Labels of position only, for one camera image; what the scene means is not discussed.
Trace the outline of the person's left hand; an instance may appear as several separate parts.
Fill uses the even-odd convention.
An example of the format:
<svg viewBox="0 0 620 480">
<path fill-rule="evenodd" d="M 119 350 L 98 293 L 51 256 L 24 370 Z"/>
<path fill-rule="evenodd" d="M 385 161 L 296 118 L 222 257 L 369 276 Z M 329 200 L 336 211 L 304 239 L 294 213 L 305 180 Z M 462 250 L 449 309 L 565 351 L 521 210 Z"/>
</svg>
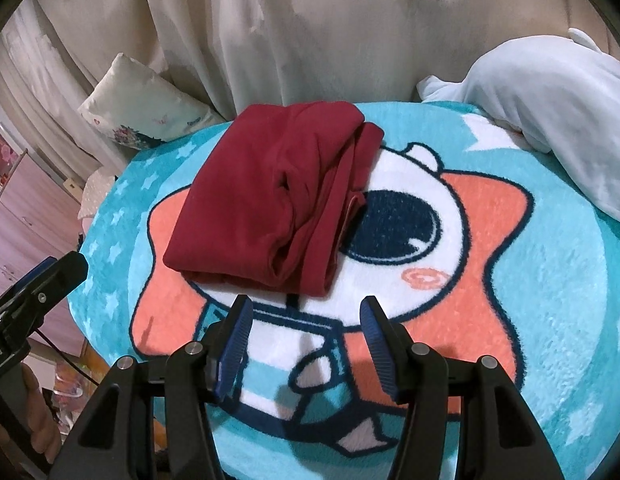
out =
<svg viewBox="0 0 620 480">
<path fill-rule="evenodd" d="M 26 421 L 32 448 L 52 464 L 62 447 L 60 430 L 45 403 L 37 377 L 27 364 L 20 364 L 26 388 Z"/>
</svg>

